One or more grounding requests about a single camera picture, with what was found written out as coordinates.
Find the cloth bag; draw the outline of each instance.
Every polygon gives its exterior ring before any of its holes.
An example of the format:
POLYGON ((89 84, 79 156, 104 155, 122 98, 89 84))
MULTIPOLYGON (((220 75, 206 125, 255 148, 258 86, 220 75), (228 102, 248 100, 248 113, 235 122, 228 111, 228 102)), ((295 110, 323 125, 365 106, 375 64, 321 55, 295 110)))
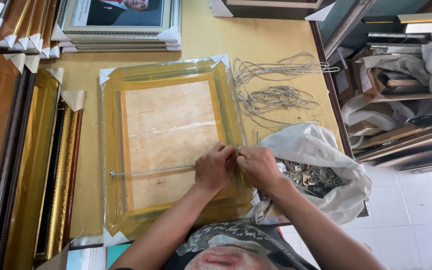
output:
POLYGON ((339 225, 354 220, 364 208, 363 201, 371 196, 372 182, 363 164, 341 153, 333 132, 326 128, 313 123, 288 126, 261 140, 260 145, 280 159, 329 167, 341 178, 345 185, 322 199, 302 194, 339 225))

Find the white rope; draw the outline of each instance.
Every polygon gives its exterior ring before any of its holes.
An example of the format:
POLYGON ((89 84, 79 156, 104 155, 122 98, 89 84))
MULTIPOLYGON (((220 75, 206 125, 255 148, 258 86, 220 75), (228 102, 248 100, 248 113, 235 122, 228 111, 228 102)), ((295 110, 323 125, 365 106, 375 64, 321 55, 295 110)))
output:
POLYGON ((307 92, 298 90, 291 86, 272 86, 262 91, 250 92, 246 83, 253 77, 259 77, 268 81, 291 80, 302 75, 334 72, 339 68, 330 68, 328 63, 316 62, 316 58, 309 52, 301 52, 292 57, 279 60, 277 63, 255 64, 249 61, 241 61, 235 58, 232 62, 234 86, 237 89, 237 100, 243 105, 243 110, 258 125, 266 128, 277 128, 291 126, 301 123, 319 124, 319 120, 300 121, 300 122, 283 122, 269 119, 265 113, 272 110, 288 109, 291 107, 312 110, 319 107, 315 97, 307 92), (298 58, 309 56, 310 61, 307 63, 295 63, 298 58), (266 74, 279 73, 285 76, 281 79, 271 79, 265 77, 266 74), (240 89, 240 85, 246 92, 246 96, 240 89), (280 125, 266 126, 258 120, 264 119, 280 125))

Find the silver picture frame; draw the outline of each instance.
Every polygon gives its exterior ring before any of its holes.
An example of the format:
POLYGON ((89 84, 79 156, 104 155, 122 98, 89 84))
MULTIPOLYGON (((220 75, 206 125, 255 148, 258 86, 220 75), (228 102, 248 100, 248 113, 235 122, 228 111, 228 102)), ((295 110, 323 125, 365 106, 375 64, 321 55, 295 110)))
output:
POLYGON ((160 1, 161 22, 159 25, 86 25, 91 15, 91 4, 100 0, 61 0, 56 23, 63 33, 71 40, 158 40, 157 35, 172 27, 181 32, 181 0, 150 0, 160 1))

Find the gold picture frame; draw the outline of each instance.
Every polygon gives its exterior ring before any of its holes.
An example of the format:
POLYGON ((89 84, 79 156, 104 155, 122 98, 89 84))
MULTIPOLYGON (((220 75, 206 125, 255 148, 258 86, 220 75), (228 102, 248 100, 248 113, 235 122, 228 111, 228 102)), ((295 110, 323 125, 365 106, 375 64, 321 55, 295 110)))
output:
MULTIPOLYGON (((101 84, 101 119, 103 122, 101 168, 105 194, 104 226, 112 236, 121 232, 129 240, 136 239, 159 215, 177 201, 176 199, 166 203, 131 209, 131 195, 128 195, 130 193, 128 187, 132 185, 133 176, 126 174, 111 177, 111 172, 127 173, 134 167, 128 160, 130 149, 128 148, 126 96, 128 93, 135 93, 135 91, 140 90, 153 91, 156 95, 164 87, 198 82, 207 82, 209 88, 217 140, 235 146, 243 145, 245 135, 241 127, 237 103, 233 100, 232 92, 235 90, 231 71, 222 62, 215 63, 211 58, 201 58, 118 68, 113 70, 109 79, 101 84)), ((166 120, 177 121, 171 118, 171 115, 166 120)), ((169 165, 165 164, 161 163, 162 167, 172 166, 170 163, 168 163, 169 165)), ((188 170, 194 172, 194 169, 182 169, 176 170, 177 172, 172 170, 164 173, 179 174, 188 170)), ((245 183, 239 171, 235 170, 233 181, 224 187, 206 206, 196 221, 196 226, 242 219, 252 208, 250 204, 252 194, 252 187, 245 183)))

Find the man in black cap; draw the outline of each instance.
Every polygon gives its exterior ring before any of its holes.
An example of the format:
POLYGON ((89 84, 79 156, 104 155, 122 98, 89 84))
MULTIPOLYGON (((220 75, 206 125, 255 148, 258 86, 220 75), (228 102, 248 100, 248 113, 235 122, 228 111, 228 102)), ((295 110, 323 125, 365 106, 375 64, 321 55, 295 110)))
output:
POLYGON ((111 26, 127 9, 138 12, 159 9, 161 0, 91 0, 87 26, 111 26))

